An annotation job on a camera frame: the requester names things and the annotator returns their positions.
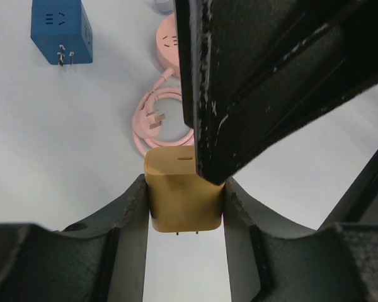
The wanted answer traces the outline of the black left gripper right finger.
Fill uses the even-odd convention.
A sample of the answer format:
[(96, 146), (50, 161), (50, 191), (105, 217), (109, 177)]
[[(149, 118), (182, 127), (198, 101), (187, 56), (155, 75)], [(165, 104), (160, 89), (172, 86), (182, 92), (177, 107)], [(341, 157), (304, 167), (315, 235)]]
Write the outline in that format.
[(223, 208), (233, 301), (378, 301), (378, 225), (312, 230), (234, 179), (226, 181)]

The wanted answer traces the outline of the pink round power strip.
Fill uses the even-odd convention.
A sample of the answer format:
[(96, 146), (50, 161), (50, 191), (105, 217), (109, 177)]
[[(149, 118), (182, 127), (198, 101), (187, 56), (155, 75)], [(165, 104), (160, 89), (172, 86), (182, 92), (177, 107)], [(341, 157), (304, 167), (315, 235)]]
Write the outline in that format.
[(180, 78), (180, 63), (178, 54), (178, 32), (175, 14), (171, 13), (161, 22), (156, 32), (156, 56), (164, 69), (159, 79), (146, 91), (139, 101), (132, 117), (132, 138), (138, 152), (145, 156), (146, 147), (175, 147), (194, 144), (194, 131), (189, 130), (182, 138), (167, 142), (158, 140), (160, 127), (165, 114), (159, 114), (154, 105), (162, 99), (182, 101), (182, 92), (178, 87), (163, 87), (170, 78)]

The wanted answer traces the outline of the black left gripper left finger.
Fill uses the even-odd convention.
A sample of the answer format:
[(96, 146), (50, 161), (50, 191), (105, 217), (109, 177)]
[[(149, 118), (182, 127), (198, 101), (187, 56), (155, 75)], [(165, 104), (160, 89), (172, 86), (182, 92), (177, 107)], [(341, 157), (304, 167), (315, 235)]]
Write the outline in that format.
[(63, 231), (0, 223), (0, 301), (142, 301), (148, 225), (144, 176)]

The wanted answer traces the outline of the yellow USB charger plug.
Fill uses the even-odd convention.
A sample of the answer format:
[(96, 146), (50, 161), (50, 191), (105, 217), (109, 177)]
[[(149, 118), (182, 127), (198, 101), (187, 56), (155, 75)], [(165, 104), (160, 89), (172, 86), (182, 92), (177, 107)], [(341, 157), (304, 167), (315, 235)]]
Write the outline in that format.
[(193, 146), (148, 151), (144, 174), (156, 231), (198, 233), (220, 227), (224, 186), (216, 186), (197, 174)]

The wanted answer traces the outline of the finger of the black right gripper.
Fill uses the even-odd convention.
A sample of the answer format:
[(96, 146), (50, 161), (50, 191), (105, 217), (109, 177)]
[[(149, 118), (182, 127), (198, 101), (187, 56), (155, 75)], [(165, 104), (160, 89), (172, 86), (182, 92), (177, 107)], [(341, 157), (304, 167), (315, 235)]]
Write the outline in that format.
[(378, 85), (378, 1), (176, 1), (197, 173), (221, 184)]

